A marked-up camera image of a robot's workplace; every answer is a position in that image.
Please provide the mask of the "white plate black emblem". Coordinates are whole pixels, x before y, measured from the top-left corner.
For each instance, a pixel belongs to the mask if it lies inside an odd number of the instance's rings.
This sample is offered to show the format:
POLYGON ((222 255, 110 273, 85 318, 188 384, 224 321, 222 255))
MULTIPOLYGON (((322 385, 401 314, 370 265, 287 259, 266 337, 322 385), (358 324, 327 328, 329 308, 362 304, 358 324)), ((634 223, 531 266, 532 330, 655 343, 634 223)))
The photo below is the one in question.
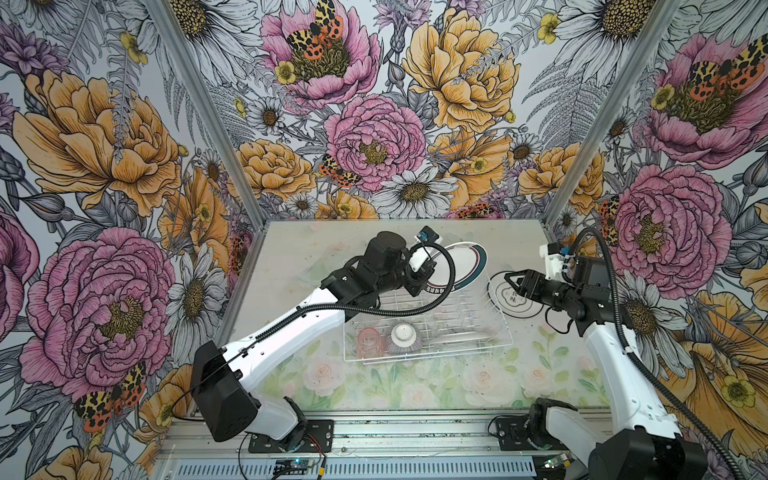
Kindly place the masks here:
POLYGON ((486 294, 492 304, 507 318, 529 320, 541 314, 544 306, 520 296, 505 280, 507 271, 493 274, 486 284, 486 294))

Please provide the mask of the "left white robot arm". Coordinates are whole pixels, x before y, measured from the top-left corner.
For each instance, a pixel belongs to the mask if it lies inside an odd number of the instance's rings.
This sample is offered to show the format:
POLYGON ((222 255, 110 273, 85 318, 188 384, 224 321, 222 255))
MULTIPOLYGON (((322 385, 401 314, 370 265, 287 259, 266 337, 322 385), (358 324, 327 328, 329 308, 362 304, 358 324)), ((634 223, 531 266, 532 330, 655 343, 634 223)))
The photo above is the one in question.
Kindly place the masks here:
POLYGON ((244 433, 265 435, 293 449, 307 430, 304 413, 290 398, 259 397, 257 387, 288 357, 358 314, 406 318, 436 308, 441 294, 410 309, 386 309, 384 294, 404 289, 418 296, 448 252, 440 236, 423 227, 413 246, 390 231, 371 239, 363 254, 328 274, 302 302, 265 327, 217 346, 209 341, 193 360, 189 393, 212 438, 224 442, 244 433))

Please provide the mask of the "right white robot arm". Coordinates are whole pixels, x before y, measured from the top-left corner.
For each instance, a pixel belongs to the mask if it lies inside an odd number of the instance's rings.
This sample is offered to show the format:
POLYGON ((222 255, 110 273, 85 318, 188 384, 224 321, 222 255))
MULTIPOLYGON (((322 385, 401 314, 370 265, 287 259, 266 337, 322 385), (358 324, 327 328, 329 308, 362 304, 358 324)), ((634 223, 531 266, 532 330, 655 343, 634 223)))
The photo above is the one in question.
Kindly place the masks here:
POLYGON ((539 398, 512 436, 539 448, 562 446, 590 479, 701 479, 708 469, 703 447, 684 438, 660 399, 657 379, 639 357, 636 336, 621 310, 618 281, 600 259, 578 257, 568 272, 559 255, 544 273, 505 274, 515 293, 563 312, 585 342, 610 400, 613 432, 590 426, 566 402, 539 398))

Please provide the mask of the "white ribbed bowl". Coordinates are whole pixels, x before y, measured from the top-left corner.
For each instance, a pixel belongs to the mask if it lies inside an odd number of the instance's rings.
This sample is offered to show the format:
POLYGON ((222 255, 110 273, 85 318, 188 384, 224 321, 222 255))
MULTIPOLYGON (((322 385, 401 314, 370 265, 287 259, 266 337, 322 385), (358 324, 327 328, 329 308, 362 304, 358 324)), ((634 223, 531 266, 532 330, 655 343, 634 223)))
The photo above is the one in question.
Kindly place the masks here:
POLYGON ((395 325, 385 337, 385 352, 388 355, 400 356, 419 353, 422 350, 422 340, 417 329, 407 322, 395 325))

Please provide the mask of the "pink glass cup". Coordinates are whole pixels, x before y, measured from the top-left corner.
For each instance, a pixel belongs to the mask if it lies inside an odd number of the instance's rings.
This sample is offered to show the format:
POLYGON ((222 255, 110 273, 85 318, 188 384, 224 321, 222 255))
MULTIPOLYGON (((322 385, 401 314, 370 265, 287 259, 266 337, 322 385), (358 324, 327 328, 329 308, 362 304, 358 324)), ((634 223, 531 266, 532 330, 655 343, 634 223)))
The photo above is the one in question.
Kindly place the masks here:
POLYGON ((360 359, 375 359, 385 354, 385 344, 380 332, 371 327, 362 329, 356 338, 355 352, 360 359))

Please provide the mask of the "green circuit board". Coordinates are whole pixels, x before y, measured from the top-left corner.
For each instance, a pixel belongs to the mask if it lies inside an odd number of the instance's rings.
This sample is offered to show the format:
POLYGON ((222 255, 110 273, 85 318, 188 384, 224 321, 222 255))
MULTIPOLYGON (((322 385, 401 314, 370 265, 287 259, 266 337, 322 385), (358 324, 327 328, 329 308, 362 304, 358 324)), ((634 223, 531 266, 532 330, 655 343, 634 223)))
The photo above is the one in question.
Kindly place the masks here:
POLYGON ((304 475, 309 471, 311 464, 305 459, 277 461, 272 475, 277 478, 282 475, 304 475))

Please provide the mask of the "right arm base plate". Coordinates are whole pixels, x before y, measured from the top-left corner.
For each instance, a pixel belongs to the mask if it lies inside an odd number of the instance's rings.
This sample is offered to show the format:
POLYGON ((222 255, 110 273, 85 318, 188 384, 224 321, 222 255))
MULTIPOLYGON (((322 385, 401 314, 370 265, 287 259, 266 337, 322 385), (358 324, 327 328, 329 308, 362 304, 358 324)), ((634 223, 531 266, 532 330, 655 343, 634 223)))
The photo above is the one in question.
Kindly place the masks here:
POLYGON ((544 450, 529 436, 526 415, 500 415, 489 423, 489 433, 497 440, 501 451, 544 450))

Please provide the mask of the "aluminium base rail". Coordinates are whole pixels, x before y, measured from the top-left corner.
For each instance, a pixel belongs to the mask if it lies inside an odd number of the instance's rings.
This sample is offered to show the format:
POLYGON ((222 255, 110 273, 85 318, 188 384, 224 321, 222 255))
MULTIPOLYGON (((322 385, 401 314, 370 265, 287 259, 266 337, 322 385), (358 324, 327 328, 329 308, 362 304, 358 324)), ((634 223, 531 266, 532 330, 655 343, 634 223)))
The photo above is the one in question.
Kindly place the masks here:
POLYGON ((155 464, 154 479, 272 479, 277 461, 305 459, 304 475, 284 479, 578 479, 586 467, 562 446, 501 451, 489 433, 500 415, 523 410, 311 412, 335 422, 330 453, 252 454, 242 434, 215 442, 202 424, 183 422, 155 464))

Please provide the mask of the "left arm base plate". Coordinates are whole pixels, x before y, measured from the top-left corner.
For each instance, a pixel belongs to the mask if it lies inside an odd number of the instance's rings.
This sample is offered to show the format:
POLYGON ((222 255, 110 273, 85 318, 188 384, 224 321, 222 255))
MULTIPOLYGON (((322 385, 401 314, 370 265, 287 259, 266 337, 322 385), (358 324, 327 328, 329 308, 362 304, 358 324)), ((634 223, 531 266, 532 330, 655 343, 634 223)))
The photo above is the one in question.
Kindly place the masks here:
POLYGON ((252 454, 330 453, 334 440, 335 422, 330 419, 309 419, 300 422, 284 439, 274 440, 266 435, 251 437, 247 450, 252 454))

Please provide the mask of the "aluminium corner post right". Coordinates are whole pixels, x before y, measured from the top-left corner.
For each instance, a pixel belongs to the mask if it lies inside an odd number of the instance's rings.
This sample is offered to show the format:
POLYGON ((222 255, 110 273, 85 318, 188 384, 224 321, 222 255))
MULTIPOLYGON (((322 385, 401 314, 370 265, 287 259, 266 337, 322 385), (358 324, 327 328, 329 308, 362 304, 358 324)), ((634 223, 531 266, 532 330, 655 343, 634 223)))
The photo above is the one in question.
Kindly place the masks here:
POLYGON ((672 23, 679 5, 680 1, 657 1, 652 8, 637 42, 630 50, 627 64, 618 70, 616 79, 605 101, 601 104, 569 172, 565 175, 562 185, 541 219, 545 229, 554 226, 555 220, 575 193, 581 178, 598 153, 605 132, 621 109, 620 102, 629 94, 630 87, 639 78, 649 59, 657 52, 662 36, 672 23))

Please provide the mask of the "aluminium corner post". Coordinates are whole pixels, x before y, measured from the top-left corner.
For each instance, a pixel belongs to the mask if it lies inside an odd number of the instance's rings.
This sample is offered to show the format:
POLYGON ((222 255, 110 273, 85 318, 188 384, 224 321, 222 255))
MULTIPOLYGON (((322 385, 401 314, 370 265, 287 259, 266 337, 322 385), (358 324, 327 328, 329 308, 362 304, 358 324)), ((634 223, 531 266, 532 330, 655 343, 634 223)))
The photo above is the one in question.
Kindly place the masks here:
POLYGON ((206 130, 211 136, 225 168, 231 175, 234 187, 239 193, 250 221, 258 233, 264 233, 267 227, 267 219, 236 157, 235 147, 216 109, 205 79, 196 65, 196 56, 187 45, 187 40, 183 35, 170 3, 168 1, 149 1, 147 9, 150 17, 156 24, 160 38, 173 60, 176 74, 185 84, 185 88, 190 94, 191 100, 194 102, 206 130))
POLYGON ((616 79, 605 101, 601 104, 569 172, 565 175, 562 185, 541 219, 545 229, 554 226, 555 220, 575 193, 581 178, 598 153, 605 132, 621 109, 620 102, 629 94, 630 87, 639 78, 649 59, 657 52, 662 36, 672 23, 679 5, 680 1, 657 1, 652 8, 637 42, 630 50, 627 64, 618 70, 616 79))

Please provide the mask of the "aluminium corner post left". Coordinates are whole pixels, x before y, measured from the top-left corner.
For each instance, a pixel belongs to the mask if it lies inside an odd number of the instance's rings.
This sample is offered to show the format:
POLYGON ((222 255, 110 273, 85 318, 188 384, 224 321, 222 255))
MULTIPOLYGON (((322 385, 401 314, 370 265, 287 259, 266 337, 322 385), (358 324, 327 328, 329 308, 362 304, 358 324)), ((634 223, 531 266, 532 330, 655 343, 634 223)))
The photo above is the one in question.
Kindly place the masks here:
POLYGON ((267 219, 236 157, 235 147, 216 109, 205 79, 196 65, 196 56, 187 45, 187 40, 183 35, 170 3, 168 1, 149 1, 147 9, 150 17, 156 24, 160 38, 173 60, 176 74, 185 84, 185 88, 190 94, 191 100, 194 102, 206 130, 211 136, 225 168, 231 175, 234 187, 239 193, 250 221, 258 233, 264 233, 267 227, 267 219))

